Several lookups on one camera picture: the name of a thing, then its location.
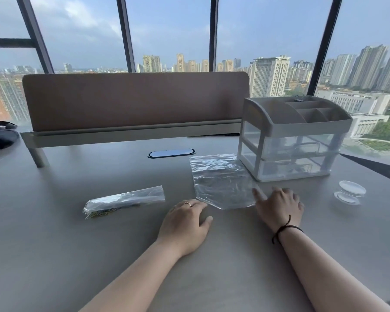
desktop organizer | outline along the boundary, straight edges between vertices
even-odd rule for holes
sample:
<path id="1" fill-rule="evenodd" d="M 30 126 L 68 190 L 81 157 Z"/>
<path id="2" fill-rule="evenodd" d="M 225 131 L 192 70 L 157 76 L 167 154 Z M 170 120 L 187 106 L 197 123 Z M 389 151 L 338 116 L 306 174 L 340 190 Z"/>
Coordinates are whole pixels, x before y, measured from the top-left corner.
<path id="1" fill-rule="evenodd" d="M 238 157 L 260 182 L 327 175 L 351 123 L 327 99 L 246 98 Z"/>

folded plastic bag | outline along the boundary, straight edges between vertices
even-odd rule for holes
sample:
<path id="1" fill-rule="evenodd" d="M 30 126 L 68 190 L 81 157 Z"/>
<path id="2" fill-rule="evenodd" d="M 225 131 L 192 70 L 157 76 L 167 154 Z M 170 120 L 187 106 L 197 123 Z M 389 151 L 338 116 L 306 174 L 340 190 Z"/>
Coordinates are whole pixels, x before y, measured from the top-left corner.
<path id="1" fill-rule="evenodd" d="M 255 204 L 251 189 L 258 188 L 235 154 L 189 158 L 196 198 L 219 209 Z"/>
<path id="2" fill-rule="evenodd" d="M 86 218 L 100 217 L 108 215 L 113 211 L 126 207 L 140 207 L 151 203 L 161 203 L 165 201 L 165 194 L 162 186 L 145 188 L 128 193 L 91 199 L 86 204 L 82 212 Z"/>

grass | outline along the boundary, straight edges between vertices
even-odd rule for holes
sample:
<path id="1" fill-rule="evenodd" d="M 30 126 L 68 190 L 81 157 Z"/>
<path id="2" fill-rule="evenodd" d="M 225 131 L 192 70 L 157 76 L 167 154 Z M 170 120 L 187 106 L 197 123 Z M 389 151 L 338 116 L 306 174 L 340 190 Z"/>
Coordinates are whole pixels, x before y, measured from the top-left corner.
<path id="1" fill-rule="evenodd" d="M 374 141 L 374 140 L 360 140 L 362 144 L 369 146 L 370 148 L 376 151 L 390 151 L 390 143 L 384 141 Z"/>

table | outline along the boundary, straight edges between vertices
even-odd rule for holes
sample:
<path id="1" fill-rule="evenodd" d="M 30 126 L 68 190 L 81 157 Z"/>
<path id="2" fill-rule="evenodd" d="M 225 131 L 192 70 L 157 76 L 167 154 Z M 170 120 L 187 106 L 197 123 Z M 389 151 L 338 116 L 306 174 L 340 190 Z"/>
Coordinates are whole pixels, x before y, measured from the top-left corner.
<path id="1" fill-rule="evenodd" d="M 21 142 L 0 152 L 0 312 L 78 311 L 156 238 L 170 206 L 194 197 L 189 158 L 151 151 L 234 153 L 237 137 L 172 138 L 46 149 L 37 169 Z M 363 185 L 359 207 L 339 203 L 338 181 Z M 305 203 L 303 230 L 390 301 L 390 180 L 344 157 L 328 177 L 262 183 Z M 92 198 L 163 185 L 166 204 L 84 220 Z M 253 208 L 218 210 L 204 244 L 182 258 L 149 311 L 313 311 L 287 257 Z"/>

person's left hand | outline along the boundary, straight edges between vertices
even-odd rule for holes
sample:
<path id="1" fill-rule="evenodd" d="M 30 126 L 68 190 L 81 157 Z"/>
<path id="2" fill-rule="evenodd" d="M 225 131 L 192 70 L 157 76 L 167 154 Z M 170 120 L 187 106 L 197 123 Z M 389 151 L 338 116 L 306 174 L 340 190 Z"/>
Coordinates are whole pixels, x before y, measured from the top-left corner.
<path id="1" fill-rule="evenodd" d="M 213 221 L 209 216 L 199 224 L 199 216 L 206 206 L 196 199 L 178 203 L 163 220 L 156 242 L 170 247 L 179 257 L 195 251 L 205 240 Z"/>

